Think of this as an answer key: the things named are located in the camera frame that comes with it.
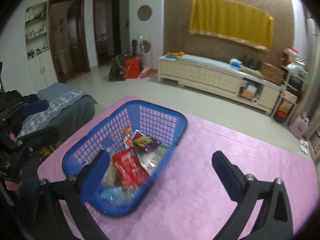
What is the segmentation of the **light blue pastry pack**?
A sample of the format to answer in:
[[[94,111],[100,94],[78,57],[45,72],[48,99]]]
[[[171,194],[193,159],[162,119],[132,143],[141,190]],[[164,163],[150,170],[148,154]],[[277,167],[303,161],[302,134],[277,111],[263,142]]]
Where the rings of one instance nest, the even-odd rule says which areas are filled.
[[[138,191],[139,187],[132,185],[129,187],[109,187],[99,191],[99,198],[110,205],[123,206],[129,204]]]

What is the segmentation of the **yellow cloth covered television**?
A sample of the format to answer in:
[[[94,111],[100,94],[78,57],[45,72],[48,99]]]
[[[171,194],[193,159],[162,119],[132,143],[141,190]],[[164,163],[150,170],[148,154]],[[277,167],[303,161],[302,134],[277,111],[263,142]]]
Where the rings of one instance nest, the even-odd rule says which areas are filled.
[[[274,18],[268,12],[231,0],[193,0],[190,35],[205,35],[270,51]]]

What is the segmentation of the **green-edged cracker pack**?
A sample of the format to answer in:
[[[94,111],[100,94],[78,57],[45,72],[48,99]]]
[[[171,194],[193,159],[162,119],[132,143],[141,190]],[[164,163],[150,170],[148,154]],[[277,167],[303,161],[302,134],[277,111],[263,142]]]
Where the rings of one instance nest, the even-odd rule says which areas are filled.
[[[152,175],[167,151],[168,148],[166,146],[160,145],[153,150],[138,155],[142,167],[149,175]]]

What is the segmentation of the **white slippers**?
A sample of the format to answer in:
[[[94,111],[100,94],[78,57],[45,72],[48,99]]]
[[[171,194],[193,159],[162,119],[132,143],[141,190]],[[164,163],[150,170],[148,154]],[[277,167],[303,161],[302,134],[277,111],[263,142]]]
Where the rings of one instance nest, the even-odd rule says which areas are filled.
[[[299,140],[299,146],[300,146],[300,150],[301,150],[304,154],[306,154],[306,155],[309,154],[309,144],[308,144],[308,142],[307,142],[306,140],[300,139],[300,140]]]

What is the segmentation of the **grey cushioned chair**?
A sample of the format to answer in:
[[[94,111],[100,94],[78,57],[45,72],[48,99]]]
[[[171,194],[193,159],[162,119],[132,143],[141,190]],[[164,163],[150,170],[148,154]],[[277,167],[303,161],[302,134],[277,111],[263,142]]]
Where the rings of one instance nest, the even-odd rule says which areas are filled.
[[[60,133],[60,141],[65,142],[95,116],[94,99],[64,83],[56,82],[38,91],[37,97],[47,100],[49,107],[46,111],[27,117],[18,137],[53,126]]]

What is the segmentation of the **clear soda cracker pack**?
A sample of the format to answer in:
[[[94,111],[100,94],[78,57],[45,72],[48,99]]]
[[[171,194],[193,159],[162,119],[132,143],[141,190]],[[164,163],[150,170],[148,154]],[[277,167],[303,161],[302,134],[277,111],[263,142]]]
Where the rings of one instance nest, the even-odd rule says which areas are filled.
[[[110,162],[110,165],[103,176],[102,183],[104,183],[106,187],[115,187],[117,179],[117,168],[115,167],[113,162]]]

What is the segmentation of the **purple yellow snack packet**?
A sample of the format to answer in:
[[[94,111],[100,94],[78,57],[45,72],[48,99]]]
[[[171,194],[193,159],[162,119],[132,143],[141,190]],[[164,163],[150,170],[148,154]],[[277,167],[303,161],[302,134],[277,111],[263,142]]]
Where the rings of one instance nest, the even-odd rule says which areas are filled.
[[[153,151],[161,145],[160,141],[140,132],[139,130],[135,131],[132,141],[138,153]]]

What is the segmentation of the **broom and dustpan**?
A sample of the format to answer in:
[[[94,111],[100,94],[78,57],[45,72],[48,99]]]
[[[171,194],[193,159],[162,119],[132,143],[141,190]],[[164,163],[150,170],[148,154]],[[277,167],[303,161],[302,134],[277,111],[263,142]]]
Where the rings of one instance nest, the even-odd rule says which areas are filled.
[[[140,49],[140,65],[141,72],[140,78],[145,77],[155,77],[157,74],[157,69],[154,67],[153,53],[152,53],[152,45],[151,38],[146,40],[142,35],[139,37],[139,49]]]

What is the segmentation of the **oranges on blue plate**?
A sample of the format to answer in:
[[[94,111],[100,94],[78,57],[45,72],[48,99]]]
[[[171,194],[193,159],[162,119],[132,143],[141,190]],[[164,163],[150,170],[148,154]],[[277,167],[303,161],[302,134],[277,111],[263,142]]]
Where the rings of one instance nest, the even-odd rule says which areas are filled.
[[[183,57],[184,56],[184,52],[183,51],[179,51],[179,52],[168,52],[165,57],[169,58],[169,59],[177,59],[179,57]]]

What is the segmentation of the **blue plastic basket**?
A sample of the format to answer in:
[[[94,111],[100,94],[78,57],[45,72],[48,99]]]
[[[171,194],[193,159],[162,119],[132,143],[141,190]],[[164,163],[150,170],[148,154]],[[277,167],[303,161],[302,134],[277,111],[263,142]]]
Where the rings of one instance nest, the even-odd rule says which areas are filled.
[[[141,100],[129,101],[94,126],[65,154],[65,175],[93,170],[80,199],[109,217],[131,213],[167,166],[187,128],[186,117]]]

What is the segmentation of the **pink quilted tablecloth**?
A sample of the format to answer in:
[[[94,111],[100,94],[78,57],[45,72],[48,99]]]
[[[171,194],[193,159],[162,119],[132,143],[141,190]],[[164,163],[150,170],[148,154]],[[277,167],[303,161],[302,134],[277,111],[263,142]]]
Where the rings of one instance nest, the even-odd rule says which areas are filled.
[[[88,206],[109,239],[213,239],[236,208],[212,167],[215,151],[259,180],[281,178],[293,230],[302,227],[318,203],[312,161],[192,115],[187,120],[182,140],[136,211],[111,218]]]

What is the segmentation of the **orange snack bar wrapper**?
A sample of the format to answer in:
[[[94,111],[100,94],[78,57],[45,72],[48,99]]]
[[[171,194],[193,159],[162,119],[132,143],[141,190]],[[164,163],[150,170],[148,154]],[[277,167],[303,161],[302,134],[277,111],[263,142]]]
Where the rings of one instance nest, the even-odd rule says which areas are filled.
[[[129,149],[131,147],[133,147],[133,142],[132,142],[132,137],[131,137],[131,127],[130,126],[126,126],[124,128],[124,130],[122,131],[122,142],[124,145],[125,149]]]

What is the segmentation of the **tissue box on cabinet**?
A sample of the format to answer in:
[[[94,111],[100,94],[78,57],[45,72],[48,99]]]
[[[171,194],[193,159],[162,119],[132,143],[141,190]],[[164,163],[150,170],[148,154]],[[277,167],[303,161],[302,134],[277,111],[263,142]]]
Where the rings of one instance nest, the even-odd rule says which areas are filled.
[[[230,59],[229,64],[234,68],[240,68],[242,66],[242,62],[236,58]]]

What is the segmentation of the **black bag on floor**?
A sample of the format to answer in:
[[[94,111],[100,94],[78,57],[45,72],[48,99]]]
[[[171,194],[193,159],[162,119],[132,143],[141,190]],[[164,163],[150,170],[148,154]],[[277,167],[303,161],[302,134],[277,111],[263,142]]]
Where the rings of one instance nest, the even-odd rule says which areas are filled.
[[[124,81],[126,79],[124,73],[127,56],[127,54],[120,54],[112,59],[112,66],[108,75],[109,81]]]

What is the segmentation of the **small red snack pouch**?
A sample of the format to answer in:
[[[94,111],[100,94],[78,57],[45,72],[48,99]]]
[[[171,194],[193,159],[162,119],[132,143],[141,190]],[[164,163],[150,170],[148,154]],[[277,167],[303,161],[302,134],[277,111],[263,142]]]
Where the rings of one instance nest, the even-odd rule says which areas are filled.
[[[116,153],[112,160],[120,174],[122,187],[142,185],[148,181],[149,174],[142,167],[134,147]]]

